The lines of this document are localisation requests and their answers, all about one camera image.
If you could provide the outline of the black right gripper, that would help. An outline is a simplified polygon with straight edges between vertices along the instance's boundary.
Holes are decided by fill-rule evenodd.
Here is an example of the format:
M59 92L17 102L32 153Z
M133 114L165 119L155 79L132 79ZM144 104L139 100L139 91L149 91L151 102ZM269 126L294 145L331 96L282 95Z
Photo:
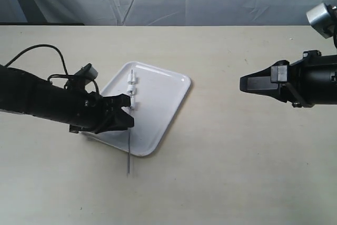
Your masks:
M279 96L283 102L291 102L294 108L312 108L300 93L298 84L300 81L296 66L289 61L278 61L270 67L269 72L257 72L240 78L239 89L241 92L251 94L271 94L272 83L278 85Z

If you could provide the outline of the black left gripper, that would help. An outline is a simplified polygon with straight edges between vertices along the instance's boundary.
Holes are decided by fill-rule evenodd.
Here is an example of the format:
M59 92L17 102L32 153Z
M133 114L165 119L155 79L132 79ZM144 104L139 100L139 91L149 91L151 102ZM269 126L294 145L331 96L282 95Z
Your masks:
M122 107L131 106L131 97L126 94L101 96L96 92L63 89L66 97L67 124L69 132L103 133L123 131L134 127L134 118Z

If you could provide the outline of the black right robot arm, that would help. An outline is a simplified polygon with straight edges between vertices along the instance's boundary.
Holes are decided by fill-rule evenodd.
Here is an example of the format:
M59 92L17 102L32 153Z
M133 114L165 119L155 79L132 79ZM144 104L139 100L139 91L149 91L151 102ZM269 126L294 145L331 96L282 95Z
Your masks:
M303 57L292 64L280 60L241 77L239 88L245 93L290 102L296 108L336 105L336 55L305 51Z

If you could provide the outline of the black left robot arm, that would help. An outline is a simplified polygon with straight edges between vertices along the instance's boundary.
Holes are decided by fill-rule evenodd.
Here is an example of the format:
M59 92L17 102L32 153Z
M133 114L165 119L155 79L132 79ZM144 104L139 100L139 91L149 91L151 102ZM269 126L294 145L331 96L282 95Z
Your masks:
M35 116L70 126L71 133L123 131L134 127L134 118L124 111L131 105L126 94L102 96L87 92L97 70L88 63L66 79L64 87L29 72L1 66L1 111Z

